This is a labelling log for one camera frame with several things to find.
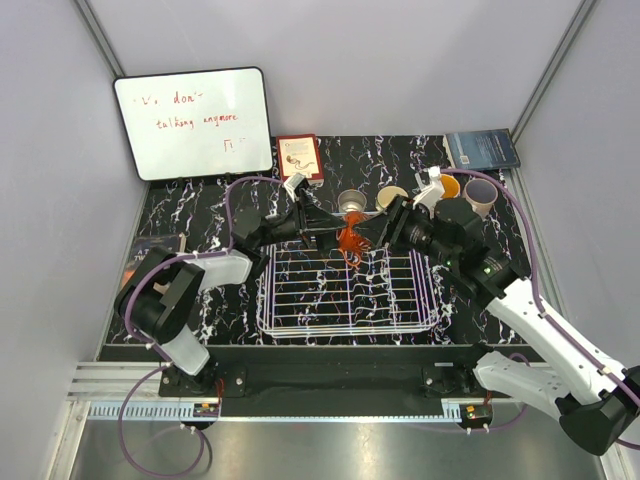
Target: book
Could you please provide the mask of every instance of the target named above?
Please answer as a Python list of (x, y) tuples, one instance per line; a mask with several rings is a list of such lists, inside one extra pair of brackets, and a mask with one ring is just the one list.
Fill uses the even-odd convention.
[(138, 237), (133, 241), (131, 250), (129, 251), (129, 259), (124, 267), (124, 275), (120, 287), (124, 287), (129, 281), (133, 272), (140, 266), (144, 257), (147, 256), (152, 247), (165, 247), (170, 252), (184, 252), (187, 245), (187, 237), (182, 233), (171, 233), (168, 235), (151, 235), (147, 237)]
[(283, 182), (296, 173), (301, 173), (311, 185), (324, 183), (318, 139), (315, 135), (277, 137), (276, 147)]
[(520, 166), (507, 128), (449, 133), (444, 137), (444, 148), (453, 168), (495, 170)]

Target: metal wire rack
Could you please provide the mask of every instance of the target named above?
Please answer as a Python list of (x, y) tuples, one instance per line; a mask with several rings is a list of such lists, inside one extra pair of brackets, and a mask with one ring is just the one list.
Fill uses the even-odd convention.
[(266, 249), (258, 285), (258, 327), (276, 338), (418, 333), (437, 323), (428, 259), (387, 249), (363, 254), (358, 268), (298, 241)]

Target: red box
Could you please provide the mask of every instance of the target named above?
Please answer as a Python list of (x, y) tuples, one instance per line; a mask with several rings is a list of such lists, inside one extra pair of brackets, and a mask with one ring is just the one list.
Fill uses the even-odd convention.
[(312, 185), (324, 182), (318, 139), (315, 135), (276, 137), (276, 147), (283, 182), (296, 173), (302, 173)]

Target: white wall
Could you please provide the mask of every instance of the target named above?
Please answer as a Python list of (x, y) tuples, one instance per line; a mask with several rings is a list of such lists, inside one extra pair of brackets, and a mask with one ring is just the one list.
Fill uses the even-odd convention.
[[(569, 319), (627, 366), (640, 364), (638, 25), (637, 0), (600, 2), (517, 145)], [(640, 421), (625, 438), (640, 442)]]
[(579, 0), (91, 0), (129, 75), (261, 67), (274, 134), (515, 124)]
[(39, 479), (143, 185), (71, 1), (3, 2), (0, 45), (0, 478)]

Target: whiteboard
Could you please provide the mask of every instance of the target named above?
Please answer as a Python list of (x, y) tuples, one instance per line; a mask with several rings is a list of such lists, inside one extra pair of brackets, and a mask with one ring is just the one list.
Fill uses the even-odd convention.
[(273, 165), (264, 77), (256, 67), (121, 78), (114, 89), (143, 180)]

